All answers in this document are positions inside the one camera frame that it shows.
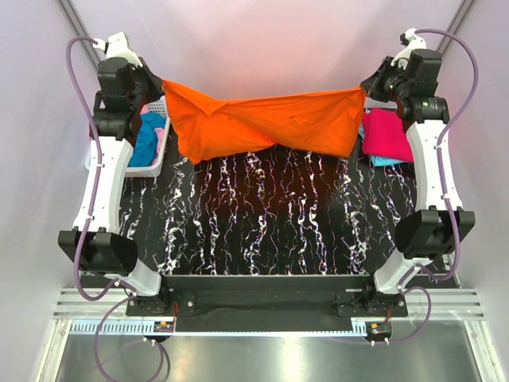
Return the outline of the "orange t shirt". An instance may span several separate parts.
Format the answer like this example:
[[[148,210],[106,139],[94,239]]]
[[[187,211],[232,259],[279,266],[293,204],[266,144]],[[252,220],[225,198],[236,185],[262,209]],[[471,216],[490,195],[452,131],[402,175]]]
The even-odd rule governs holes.
[[[170,80],[163,86],[179,152],[194,165],[276,144],[347,158],[366,99],[360,87],[225,100]]]

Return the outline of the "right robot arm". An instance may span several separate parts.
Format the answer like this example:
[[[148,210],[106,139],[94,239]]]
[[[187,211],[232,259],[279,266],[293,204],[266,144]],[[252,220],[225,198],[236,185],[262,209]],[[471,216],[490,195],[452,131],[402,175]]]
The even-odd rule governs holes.
[[[449,108],[437,97],[441,54],[415,49],[386,57],[361,88],[371,99],[396,104],[414,158],[417,182],[415,212],[400,220],[395,229],[395,250],[364,284],[361,306],[379,315],[420,271],[428,273],[437,257],[453,254],[450,271],[431,278],[445,281],[459,265],[461,241],[473,229],[476,218],[464,208],[455,187],[449,157]]]

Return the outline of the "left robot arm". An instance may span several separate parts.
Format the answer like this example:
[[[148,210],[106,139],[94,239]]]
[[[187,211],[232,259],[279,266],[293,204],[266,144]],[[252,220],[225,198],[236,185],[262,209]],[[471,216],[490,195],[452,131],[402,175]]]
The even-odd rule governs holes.
[[[60,231],[57,243],[72,261],[74,275],[86,271],[104,276],[136,295],[156,315],[171,307],[172,296],[161,288],[161,276],[138,257],[134,240],[121,236],[119,207],[124,177],[139,129],[141,110],[163,95],[162,81],[144,60],[102,60],[100,89],[91,112],[91,159],[84,197],[73,226]]]

